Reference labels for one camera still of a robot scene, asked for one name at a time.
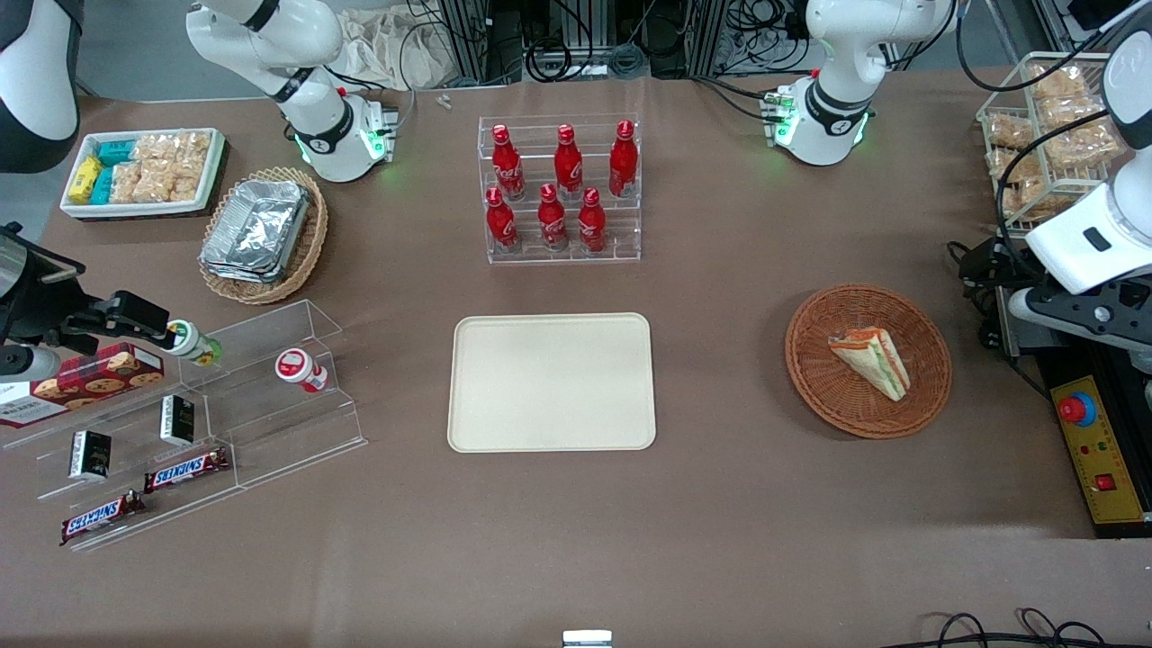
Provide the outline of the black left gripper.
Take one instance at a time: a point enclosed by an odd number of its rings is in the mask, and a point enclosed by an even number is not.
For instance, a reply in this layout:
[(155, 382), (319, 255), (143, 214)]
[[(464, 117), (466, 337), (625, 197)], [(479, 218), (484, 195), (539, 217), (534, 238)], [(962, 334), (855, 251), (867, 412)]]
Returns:
[[(956, 242), (956, 266), (963, 291), (1006, 291), (1023, 286), (1023, 270), (1011, 259), (993, 259), (993, 241), (969, 247)], [(1097, 338), (1111, 346), (1145, 351), (1151, 344), (1151, 284), (1102, 282), (1073, 294), (1045, 282), (1026, 292), (1026, 312), (1041, 318), (1045, 327), (1074, 336)]]

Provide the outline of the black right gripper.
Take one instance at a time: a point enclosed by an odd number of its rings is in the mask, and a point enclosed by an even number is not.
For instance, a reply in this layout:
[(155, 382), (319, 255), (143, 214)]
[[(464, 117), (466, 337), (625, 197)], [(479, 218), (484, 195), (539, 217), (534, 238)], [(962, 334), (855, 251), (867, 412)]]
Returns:
[(170, 351), (176, 333), (168, 329), (170, 312), (132, 292), (118, 291), (106, 301), (104, 315), (88, 315), (94, 303), (69, 276), (61, 282), (43, 282), (59, 268), (40, 256), (30, 256), (15, 282), (3, 292), (3, 339), (28, 346), (68, 348), (94, 356), (99, 336), (135, 338)]

